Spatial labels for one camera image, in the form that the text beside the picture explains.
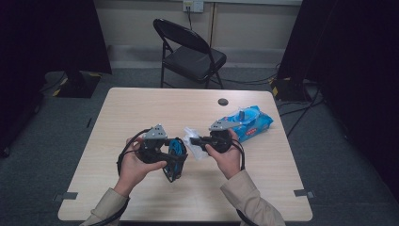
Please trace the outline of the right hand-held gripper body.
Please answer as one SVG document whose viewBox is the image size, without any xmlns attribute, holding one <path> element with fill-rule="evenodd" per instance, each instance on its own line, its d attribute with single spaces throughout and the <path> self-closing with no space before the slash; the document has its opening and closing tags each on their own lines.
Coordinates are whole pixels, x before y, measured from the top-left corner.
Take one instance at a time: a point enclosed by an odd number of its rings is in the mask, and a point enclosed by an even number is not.
<svg viewBox="0 0 399 226">
<path fill-rule="evenodd" d="M 229 130 L 240 125 L 234 121 L 215 121 L 209 128 L 211 146 L 219 153 L 225 153 L 231 146 L 237 147 Z"/>
</svg>

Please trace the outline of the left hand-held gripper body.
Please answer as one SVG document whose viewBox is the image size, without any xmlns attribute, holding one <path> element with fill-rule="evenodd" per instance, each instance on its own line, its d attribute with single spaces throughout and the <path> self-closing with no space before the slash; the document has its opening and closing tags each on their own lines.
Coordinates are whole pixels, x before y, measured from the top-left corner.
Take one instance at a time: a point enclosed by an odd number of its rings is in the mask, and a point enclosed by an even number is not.
<svg viewBox="0 0 399 226">
<path fill-rule="evenodd" d="M 138 152 L 144 163 L 151 164 L 167 160 L 166 155 L 161 152 L 161 147 L 165 144 L 168 135 L 161 124 L 150 128 L 142 138 L 143 142 Z"/>
</svg>

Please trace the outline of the white wet wipe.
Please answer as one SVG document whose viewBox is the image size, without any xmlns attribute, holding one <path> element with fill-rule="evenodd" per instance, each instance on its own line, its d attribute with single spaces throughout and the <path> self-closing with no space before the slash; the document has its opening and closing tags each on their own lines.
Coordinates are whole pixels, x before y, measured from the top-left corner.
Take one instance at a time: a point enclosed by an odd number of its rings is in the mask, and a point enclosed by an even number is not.
<svg viewBox="0 0 399 226">
<path fill-rule="evenodd" d="M 185 127 L 185 137 L 183 138 L 184 145 L 191 151 L 196 160 L 204 159 L 208 156 L 208 153 L 204 151 L 199 145 L 194 145 L 191 141 L 192 138 L 199 138 L 200 134 L 197 130 Z"/>
</svg>

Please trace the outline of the blue toy car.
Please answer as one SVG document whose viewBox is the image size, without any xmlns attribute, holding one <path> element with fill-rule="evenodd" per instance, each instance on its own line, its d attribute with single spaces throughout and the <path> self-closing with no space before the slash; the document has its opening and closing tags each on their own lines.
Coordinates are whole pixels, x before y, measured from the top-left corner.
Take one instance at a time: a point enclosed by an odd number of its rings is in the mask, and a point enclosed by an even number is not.
<svg viewBox="0 0 399 226">
<path fill-rule="evenodd" d="M 184 143 L 179 138 L 172 139 L 168 144 L 168 155 L 171 159 L 163 168 L 167 179 L 172 183 L 182 176 L 184 162 L 188 156 Z"/>
</svg>

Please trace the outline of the blue wet wipes pack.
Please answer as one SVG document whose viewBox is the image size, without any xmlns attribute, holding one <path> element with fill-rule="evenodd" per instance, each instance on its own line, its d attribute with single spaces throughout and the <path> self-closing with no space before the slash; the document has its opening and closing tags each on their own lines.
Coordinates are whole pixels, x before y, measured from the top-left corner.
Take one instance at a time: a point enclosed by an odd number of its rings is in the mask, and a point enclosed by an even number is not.
<svg viewBox="0 0 399 226">
<path fill-rule="evenodd" d="M 273 119 L 263 113 L 257 105 L 245 108 L 239 107 L 230 115 L 223 117 L 222 120 L 240 123 L 239 126 L 232 128 L 240 142 L 244 142 L 266 131 L 273 122 Z"/>
</svg>

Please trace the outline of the person's right hand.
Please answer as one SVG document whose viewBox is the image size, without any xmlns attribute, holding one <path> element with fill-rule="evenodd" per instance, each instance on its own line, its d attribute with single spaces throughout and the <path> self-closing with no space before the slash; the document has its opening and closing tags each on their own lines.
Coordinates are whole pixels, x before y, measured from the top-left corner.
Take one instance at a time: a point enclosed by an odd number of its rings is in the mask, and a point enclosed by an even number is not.
<svg viewBox="0 0 399 226">
<path fill-rule="evenodd" d="M 209 144 L 205 146 L 208 154 L 213 157 L 219 169 L 228 180 L 230 180 L 231 177 L 233 177 L 241 170 L 240 168 L 241 152 L 238 149 L 238 143 L 237 143 L 238 136 L 235 134 L 235 132 L 232 129 L 230 129 L 229 132 L 233 144 L 226 152 L 219 153 Z"/>
</svg>

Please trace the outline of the person's left hand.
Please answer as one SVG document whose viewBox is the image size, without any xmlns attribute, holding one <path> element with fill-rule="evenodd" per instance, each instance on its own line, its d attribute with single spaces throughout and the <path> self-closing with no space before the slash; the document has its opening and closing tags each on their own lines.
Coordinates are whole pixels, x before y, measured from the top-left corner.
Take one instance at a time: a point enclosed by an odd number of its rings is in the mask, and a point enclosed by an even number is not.
<svg viewBox="0 0 399 226">
<path fill-rule="evenodd" d="M 167 165 L 166 161 L 146 164 L 139 159 L 136 151 L 143 143 L 141 137 L 136 139 L 129 138 L 126 140 L 126 143 L 128 144 L 128 148 L 120 165 L 120 177 L 113 188 L 115 192 L 123 197 L 128 197 L 133 188 L 138 185 L 148 173 L 162 169 Z"/>
</svg>

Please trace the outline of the black folding chair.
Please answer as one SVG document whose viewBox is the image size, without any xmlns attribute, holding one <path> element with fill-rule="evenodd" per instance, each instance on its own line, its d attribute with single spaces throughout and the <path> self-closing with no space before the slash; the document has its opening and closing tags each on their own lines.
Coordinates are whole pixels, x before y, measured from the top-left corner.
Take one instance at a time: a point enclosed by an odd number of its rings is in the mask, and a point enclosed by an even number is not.
<svg viewBox="0 0 399 226">
<path fill-rule="evenodd" d="M 170 86 L 165 81 L 165 69 L 191 81 L 204 84 L 213 81 L 224 88 L 219 70 L 225 65 L 227 56 L 213 49 L 195 31 L 165 19 L 155 19 L 153 27 L 163 41 L 160 87 Z"/>
</svg>

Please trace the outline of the black stand base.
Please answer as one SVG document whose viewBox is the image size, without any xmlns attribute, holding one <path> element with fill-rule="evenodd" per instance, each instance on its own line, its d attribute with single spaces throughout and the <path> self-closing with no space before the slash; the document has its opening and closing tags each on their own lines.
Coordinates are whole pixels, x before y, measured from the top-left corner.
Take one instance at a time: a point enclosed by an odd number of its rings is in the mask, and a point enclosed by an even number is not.
<svg viewBox="0 0 399 226">
<path fill-rule="evenodd" d="M 302 82 L 296 82 L 291 78 L 273 79 L 270 87 L 274 97 L 283 102 L 309 102 L 310 94 L 306 91 Z"/>
<path fill-rule="evenodd" d="M 90 98 L 101 80 L 96 73 L 81 73 L 79 71 L 66 72 L 64 79 L 54 92 L 55 97 L 62 98 Z"/>
</svg>

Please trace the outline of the grey tape strip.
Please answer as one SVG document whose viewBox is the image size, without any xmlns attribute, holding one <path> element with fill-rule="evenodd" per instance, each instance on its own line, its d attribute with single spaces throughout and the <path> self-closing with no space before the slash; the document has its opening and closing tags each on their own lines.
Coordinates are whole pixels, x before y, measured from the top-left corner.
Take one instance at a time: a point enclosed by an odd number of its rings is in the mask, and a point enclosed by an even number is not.
<svg viewBox="0 0 399 226">
<path fill-rule="evenodd" d="M 307 198 L 314 198 L 315 195 L 312 191 L 308 191 L 306 189 L 297 189 L 294 190 L 295 196 L 296 197 L 302 197 L 302 196 L 306 196 Z"/>
<path fill-rule="evenodd" d="M 64 192 L 62 194 L 55 194 L 55 202 L 63 202 L 64 200 L 75 200 L 77 198 L 77 192 Z"/>
</svg>

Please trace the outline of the black curtain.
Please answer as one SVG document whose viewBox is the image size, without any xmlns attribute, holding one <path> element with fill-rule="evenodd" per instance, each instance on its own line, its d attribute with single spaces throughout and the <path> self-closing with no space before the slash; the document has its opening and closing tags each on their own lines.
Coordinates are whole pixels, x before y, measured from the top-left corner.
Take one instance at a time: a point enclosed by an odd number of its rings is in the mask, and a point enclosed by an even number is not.
<svg viewBox="0 0 399 226">
<path fill-rule="evenodd" d="M 0 157 L 39 108 L 45 75 L 70 71 L 112 73 L 94 0 L 0 0 Z"/>
<path fill-rule="evenodd" d="M 399 0 L 302 0 L 279 77 L 320 84 L 399 202 Z"/>
</svg>

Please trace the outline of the beige wall conduit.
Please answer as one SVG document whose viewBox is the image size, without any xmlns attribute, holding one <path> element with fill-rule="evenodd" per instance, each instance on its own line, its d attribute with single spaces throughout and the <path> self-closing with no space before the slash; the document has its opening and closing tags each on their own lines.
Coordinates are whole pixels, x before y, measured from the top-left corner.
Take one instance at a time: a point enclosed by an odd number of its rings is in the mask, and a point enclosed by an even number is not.
<svg viewBox="0 0 399 226">
<path fill-rule="evenodd" d="M 217 3 L 212 3 L 210 7 L 210 32 L 209 32 L 209 45 L 213 47 L 214 44 L 214 30 L 215 30 L 215 17 L 217 15 Z"/>
</svg>

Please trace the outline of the white wall socket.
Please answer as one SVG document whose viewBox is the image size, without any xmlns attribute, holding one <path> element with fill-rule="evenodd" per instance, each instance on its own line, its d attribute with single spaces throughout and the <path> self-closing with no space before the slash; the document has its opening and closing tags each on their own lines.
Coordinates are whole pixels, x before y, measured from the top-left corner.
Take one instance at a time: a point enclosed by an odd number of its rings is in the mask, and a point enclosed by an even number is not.
<svg viewBox="0 0 399 226">
<path fill-rule="evenodd" d="M 183 11 L 202 13 L 204 11 L 204 3 L 198 0 L 183 0 Z"/>
</svg>

